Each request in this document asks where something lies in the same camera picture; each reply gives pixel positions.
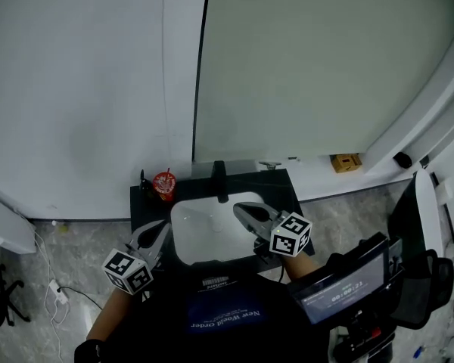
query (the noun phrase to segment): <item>marble tile floor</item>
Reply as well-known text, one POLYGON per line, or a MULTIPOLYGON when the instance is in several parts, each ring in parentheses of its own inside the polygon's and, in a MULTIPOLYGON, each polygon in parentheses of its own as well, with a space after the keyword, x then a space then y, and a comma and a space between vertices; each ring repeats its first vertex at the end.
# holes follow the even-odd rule
MULTIPOLYGON (((312 239, 316 250, 315 261, 324 264, 333 252, 345 253, 355 247, 360 239, 368 238, 377 231, 386 234, 387 216, 405 186, 406 183, 398 183, 303 203, 303 214, 314 222, 312 239)), ((70 223, 60 228, 48 222, 37 222, 36 227, 47 246, 57 281, 87 293, 103 306, 112 287, 100 265, 112 248, 122 248, 122 244, 129 240, 129 223, 70 223)), ((48 283, 48 268, 44 259, 40 253, 18 256, 0 248, 0 263, 7 267, 6 281, 18 278, 24 281, 25 288, 18 288, 14 292, 13 301, 32 318, 28 324, 17 318, 15 327, 6 324, 0 327, 0 363, 59 362, 58 339, 44 308, 48 283)), ((277 280, 280 272, 278 268, 263 274, 277 280)), ((288 277, 285 276, 283 281, 287 282, 288 277)), ((99 309, 77 293, 68 290, 67 295, 70 298, 70 313, 57 330, 61 338, 62 359, 64 363, 71 363, 74 349, 85 339, 99 309)), ((51 293, 45 304, 53 313, 54 299, 51 293)), ((446 342, 443 331, 449 323, 451 312, 450 306, 437 310, 422 330, 398 328, 393 346, 393 362, 412 361, 412 355, 420 345, 431 348, 418 361, 443 361, 438 353, 446 342)), ((65 308, 61 307, 57 319, 61 320, 64 314, 65 308)))

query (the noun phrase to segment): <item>power plug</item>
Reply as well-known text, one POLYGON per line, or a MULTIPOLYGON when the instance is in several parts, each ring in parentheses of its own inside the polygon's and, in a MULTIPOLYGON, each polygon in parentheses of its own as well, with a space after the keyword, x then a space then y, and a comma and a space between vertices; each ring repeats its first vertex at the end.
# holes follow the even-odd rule
POLYGON ((50 290, 52 290, 52 292, 54 292, 56 298, 61 304, 66 305, 69 302, 69 299, 64 293, 64 290, 61 289, 61 291, 59 292, 59 285, 55 280, 52 280, 48 287, 50 290))

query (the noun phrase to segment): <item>sink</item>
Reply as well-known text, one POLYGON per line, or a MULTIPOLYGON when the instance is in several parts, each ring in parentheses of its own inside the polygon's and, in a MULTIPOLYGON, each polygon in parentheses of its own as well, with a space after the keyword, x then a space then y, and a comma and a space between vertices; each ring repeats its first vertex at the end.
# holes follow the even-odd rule
POLYGON ((229 201, 216 197, 178 202, 171 212, 176 254, 187 265, 195 262, 230 261, 252 256, 256 236, 235 218, 238 202, 259 202, 254 192, 230 194, 229 201))

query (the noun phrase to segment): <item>black faucet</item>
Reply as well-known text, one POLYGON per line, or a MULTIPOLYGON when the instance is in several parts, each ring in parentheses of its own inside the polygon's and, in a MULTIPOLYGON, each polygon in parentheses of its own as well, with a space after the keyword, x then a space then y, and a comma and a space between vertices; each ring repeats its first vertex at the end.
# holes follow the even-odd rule
POLYGON ((227 194, 227 173, 225 172, 225 163, 223 161, 213 162, 210 181, 219 203, 227 203, 229 201, 229 195, 227 194))

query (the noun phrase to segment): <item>black countertop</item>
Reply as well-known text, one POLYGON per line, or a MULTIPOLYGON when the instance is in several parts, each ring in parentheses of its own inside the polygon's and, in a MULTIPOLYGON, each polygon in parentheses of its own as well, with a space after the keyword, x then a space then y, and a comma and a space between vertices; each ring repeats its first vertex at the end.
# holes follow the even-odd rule
MULTIPOLYGON (((264 203, 269 204, 278 211, 285 210, 289 213, 303 215, 286 169, 229 175, 226 178, 226 189, 228 194, 254 192, 262 197, 264 203)), ((182 200, 215 196, 211 187, 210 178, 181 180, 176 183, 175 203, 182 200)), ((149 222, 160 219, 169 220, 170 211, 174 203, 158 203, 156 206, 147 206, 141 196, 139 186, 130 188, 129 197, 131 203, 132 232, 149 222)), ((309 243, 304 247, 303 251, 309 255, 315 253, 311 239, 309 239, 309 243)), ((187 265, 180 261, 176 255, 175 244, 171 234, 165 240, 162 253, 163 255, 160 260, 161 267, 159 269, 162 269, 163 272, 178 271, 179 269, 187 268, 187 265)), ((254 272, 270 270, 281 265, 278 257, 272 257, 266 263, 258 256, 235 259, 226 263, 240 268, 247 268, 254 272)), ((158 278, 159 275, 157 274, 161 272, 154 271, 154 277, 158 278)))

